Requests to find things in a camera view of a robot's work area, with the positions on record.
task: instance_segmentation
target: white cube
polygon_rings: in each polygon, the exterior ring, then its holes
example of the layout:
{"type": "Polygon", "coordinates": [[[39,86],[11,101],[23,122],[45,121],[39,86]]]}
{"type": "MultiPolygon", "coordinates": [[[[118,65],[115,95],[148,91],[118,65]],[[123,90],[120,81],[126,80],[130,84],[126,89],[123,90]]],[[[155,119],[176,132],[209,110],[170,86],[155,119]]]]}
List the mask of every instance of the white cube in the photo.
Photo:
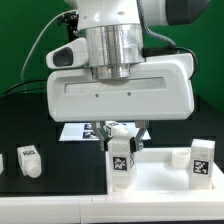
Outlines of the white cube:
{"type": "Polygon", "coordinates": [[[123,125],[116,121],[107,121],[104,128],[109,137],[114,137],[114,136],[130,136],[130,137],[132,137],[132,135],[128,132],[126,125],[123,125]]]}
{"type": "Polygon", "coordinates": [[[26,146],[17,148],[19,165],[24,176],[37,178],[40,176],[41,158],[35,146],[26,146]]]}
{"type": "Polygon", "coordinates": [[[112,183],[116,187],[133,184],[137,171],[135,154],[130,151],[130,137],[113,137],[108,143],[112,183]]]}
{"type": "Polygon", "coordinates": [[[214,141],[193,140],[189,176],[191,190],[212,189],[214,155],[214,141]]]}

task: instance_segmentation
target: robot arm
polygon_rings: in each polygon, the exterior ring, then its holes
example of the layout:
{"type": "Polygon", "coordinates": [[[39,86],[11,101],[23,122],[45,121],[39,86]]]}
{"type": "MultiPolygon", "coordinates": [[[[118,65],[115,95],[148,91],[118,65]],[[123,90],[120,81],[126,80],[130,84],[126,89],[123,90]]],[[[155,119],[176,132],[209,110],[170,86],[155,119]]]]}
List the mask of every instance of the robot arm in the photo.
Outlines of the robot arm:
{"type": "MultiPolygon", "coordinates": [[[[80,0],[64,1],[74,9],[80,6],[80,0]]],[[[210,0],[142,0],[148,26],[192,23],[203,13],[209,2],[210,0]]]]}
{"type": "MultiPolygon", "coordinates": [[[[108,149],[114,184],[129,186],[136,175],[130,161],[143,148],[148,120],[186,119],[194,110],[193,57],[179,52],[144,57],[136,0],[65,1],[78,9],[78,31],[84,35],[47,56],[48,67],[57,70],[47,84],[50,114],[56,121],[90,121],[101,149],[108,149]],[[111,140],[103,129],[110,120],[134,120],[139,132],[111,140]],[[117,169],[128,161],[120,177],[117,169]]],[[[144,25],[191,23],[208,2],[142,0],[144,25]]]]}

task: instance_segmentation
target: qr code sticker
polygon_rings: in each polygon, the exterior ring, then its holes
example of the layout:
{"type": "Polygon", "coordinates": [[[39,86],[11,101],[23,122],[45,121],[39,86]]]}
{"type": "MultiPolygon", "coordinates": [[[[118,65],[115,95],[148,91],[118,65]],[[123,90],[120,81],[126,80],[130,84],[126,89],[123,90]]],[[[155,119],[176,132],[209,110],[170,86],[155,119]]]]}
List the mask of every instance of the qr code sticker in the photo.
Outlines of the qr code sticker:
{"type": "Polygon", "coordinates": [[[209,162],[194,160],[195,174],[209,175],[209,162]]]}
{"type": "Polygon", "coordinates": [[[134,153],[132,153],[130,155],[130,168],[132,168],[135,164],[135,157],[134,157],[134,153]]]}
{"type": "Polygon", "coordinates": [[[114,170],[127,171],[127,160],[123,157],[113,157],[114,170]]]}
{"type": "Polygon", "coordinates": [[[85,131],[82,135],[83,139],[96,139],[96,135],[93,131],[85,131]]]}
{"type": "Polygon", "coordinates": [[[106,126],[106,132],[108,134],[109,137],[111,137],[111,128],[106,126]]]}
{"type": "Polygon", "coordinates": [[[117,122],[112,122],[112,123],[109,123],[108,125],[110,125],[111,127],[114,127],[114,126],[119,125],[119,123],[117,123],[117,122]]]}
{"type": "Polygon", "coordinates": [[[84,130],[92,130],[92,125],[91,124],[85,124],[84,125],[84,130]]]}
{"type": "Polygon", "coordinates": [[[30,155],[34,155],[34,154],[35,154],[35,152],[33,150],[23,152],[24,156],[30,156],[30,155]]]}

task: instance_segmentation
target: black cable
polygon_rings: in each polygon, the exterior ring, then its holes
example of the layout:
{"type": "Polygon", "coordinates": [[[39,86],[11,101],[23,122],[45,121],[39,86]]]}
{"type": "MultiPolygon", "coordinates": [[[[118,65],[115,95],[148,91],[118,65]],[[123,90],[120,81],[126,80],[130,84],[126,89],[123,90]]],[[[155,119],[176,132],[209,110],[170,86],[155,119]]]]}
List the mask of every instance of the black cable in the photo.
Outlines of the black cable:
{"type": "Polygon", "coordinates": [[[3,94],[2,96],[0,96],[0,99],[3,99],[5,97],[7,97],[7,96],[11,96],[11,95],[14,95],[14,94],[32,92],[32,91],[43,90],[43,89],[46,89],[46,87],[35,88],[35,89],[27,89],[27,90],[21,90],[21,91],[17,91],[17,92],[13,92],[13,93],[7,93],[7,94],[3,94]]]}
{"type": "Polygon", "coordinates": [[[14,86],[12,86],[10,89],[6,90],[4,93],[3,93],[3,96],[12,92],[12,90],[20,87],[20,86],[24,86],[26,84],[29,84],[29,83],[35,83],[35,82],[46,82],[47,79],[31,79],[31,80],[27,80],[27,81],[24,81],[24,82],[20,82],[20,83],[17,83],[15,84],[14,86]]]}
{"type": "Polygon", "coordinates": [[[173,55],[178,54],[180,51],[190,53],[194,60],[194,71],[192,77],[198,72],[199,62],[195,53],[185,47],[177,47],[177,46],[166,46],[166,47],[154,47],[154,48],[143,48],[142,49],[142,57],[155,57],[161,55],[173,55]]]}
{"type": "Polygon", "coordinates": [[[139,20],[140,20],[141,27],[142,27],[143,31],[146,34],[150,35],[151,37],[157,38],[161,41],[165,41],[166,43],[169,44],[169,46],[176,47],[176,44],[173,40],[171,40],[170,38],[168,38],[166,36],[163,36],[161,34],[155,33],[148,28],[148,26],[146,24],[146,21],[145,21],[145,15],[144,15],[144,10],[143,10],[142,0],[137,0],[137,7],[138,7],[139,20]]]}
{"type": "Polygon", "coordinates": [[[177,49],[178,51],[184,51],[184,52],[190,53],[192,55],[194,60],[194,71],[193,71],[193,76],[194,76],[199,70],[199,62],[198,62],[196,54],[192,50],[185,47],[175,47],[175,49],[177,49]]]}

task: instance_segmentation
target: green background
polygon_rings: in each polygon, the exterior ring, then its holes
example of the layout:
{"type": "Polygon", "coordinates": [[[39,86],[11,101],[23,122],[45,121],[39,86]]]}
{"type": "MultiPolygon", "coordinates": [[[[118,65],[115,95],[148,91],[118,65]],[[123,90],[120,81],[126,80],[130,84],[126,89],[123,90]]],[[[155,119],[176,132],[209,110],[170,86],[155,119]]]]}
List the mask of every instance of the green background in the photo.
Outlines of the green background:
{"type": "MultiPolygon", "coordinates": [[[[63,0],[0,0],[0,94],[20,82],[26,56],[45,25],[57,14],[69,10],[63,0]]],[[[192,49],[200,70],[193,78],[194,92],[224,112],[224,0],[211,0],[206,12],[193,24],[155,27],[178,46],[192,49]]],[[[67,43],[65,27],[52,25],[37,46],[25,72],[25,79],[47,78],[46,54],[67,43]]],[[[145,45],[155,41],[145,38],[145,45]]]]}

